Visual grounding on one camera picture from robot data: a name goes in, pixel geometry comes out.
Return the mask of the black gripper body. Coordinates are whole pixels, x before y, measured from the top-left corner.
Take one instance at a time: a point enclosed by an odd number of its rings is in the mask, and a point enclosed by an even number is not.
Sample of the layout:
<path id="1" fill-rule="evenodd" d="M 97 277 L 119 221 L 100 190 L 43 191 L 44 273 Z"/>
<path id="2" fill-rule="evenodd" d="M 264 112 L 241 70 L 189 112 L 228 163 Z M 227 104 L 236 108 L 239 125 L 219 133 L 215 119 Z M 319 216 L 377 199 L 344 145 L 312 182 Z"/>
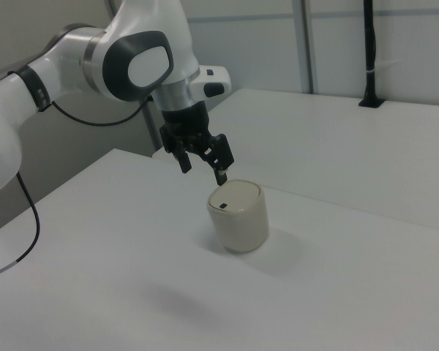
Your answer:
<path id="1" fill-rule="evenodd" d="M 164 124 L 160 128 L 165 148 L 175 148 L 182 142 L 186 147 L 208 148 L 209 115 L 205 103 L 196 103 L 182 110 L 162 110 Z"/>

